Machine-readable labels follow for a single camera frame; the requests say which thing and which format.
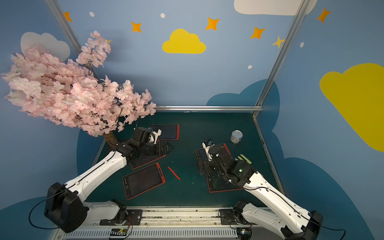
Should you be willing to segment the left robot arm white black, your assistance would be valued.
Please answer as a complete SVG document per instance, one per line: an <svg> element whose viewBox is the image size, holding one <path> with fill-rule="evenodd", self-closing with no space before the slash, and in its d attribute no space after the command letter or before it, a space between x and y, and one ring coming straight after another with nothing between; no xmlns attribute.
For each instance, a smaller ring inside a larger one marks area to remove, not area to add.
<svg viewBox="0 0 384 240"><path fill-rule="evenodd" d="M70 233L83 223L95 221L124 221L126 208L118 201L87 203L88 196L105 180L128 162L139 156L166 155L167 144L159 142L162 134L158 127L134 129L133 136L117 144L112 152L78 177L65 184L50 186L44 216L65 233Z"/></svg>

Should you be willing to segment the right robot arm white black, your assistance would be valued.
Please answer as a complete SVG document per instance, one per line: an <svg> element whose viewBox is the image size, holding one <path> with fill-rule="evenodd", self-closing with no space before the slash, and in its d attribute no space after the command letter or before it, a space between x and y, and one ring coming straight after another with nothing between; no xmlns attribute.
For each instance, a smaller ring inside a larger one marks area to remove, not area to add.
<svg viewBox="0 0 384 240"><path fill-rule="evenodd" d="M315 240L319 236L323 216L308 211L289 200L253 170L251 161L243 154L233 157L225 144L210 145L195 151L200 174L207 175L210 192L245 190L263 202L263 210L250 202L239 201L227 213L219 212L223 225L257 225L283 240Z"/></svg>

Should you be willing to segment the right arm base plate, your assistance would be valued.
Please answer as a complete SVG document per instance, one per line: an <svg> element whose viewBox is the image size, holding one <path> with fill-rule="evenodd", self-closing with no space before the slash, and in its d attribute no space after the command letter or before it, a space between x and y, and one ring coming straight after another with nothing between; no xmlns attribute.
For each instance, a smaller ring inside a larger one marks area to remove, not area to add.
<svg viewBox="0 0 384 240"><path fill-rule="evenodd" d="M241 213L234 209L220 209L218 216L222 225L248 225Z"/></svg>

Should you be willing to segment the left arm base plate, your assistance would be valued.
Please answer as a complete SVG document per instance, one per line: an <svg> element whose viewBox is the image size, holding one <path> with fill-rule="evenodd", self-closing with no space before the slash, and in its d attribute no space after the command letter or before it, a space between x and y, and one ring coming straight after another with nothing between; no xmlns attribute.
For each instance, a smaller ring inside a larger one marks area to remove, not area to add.
<svg viewBox="0 0 384 240"><path fill-rule="evenodd" d="M120 209L113 219L100 220L100 226L139 226L142 214L142 210Z"/></svg>

